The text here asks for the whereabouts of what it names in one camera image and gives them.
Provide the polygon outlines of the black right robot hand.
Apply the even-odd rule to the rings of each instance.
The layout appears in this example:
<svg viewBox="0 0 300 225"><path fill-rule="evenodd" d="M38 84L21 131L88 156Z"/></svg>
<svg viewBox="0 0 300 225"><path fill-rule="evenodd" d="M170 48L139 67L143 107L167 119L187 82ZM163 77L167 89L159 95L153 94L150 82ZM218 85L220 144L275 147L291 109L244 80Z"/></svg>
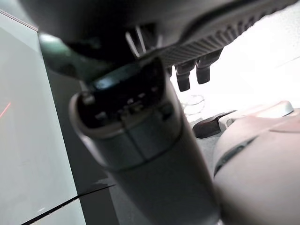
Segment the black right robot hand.
<svg viewBox="0 0 300 225"><path fill-rule="evenodd" d="M154 225L213 225L220 209L170 81L293 0L22 0L50 71L82 81L69 118L104 172Z"/></svg>

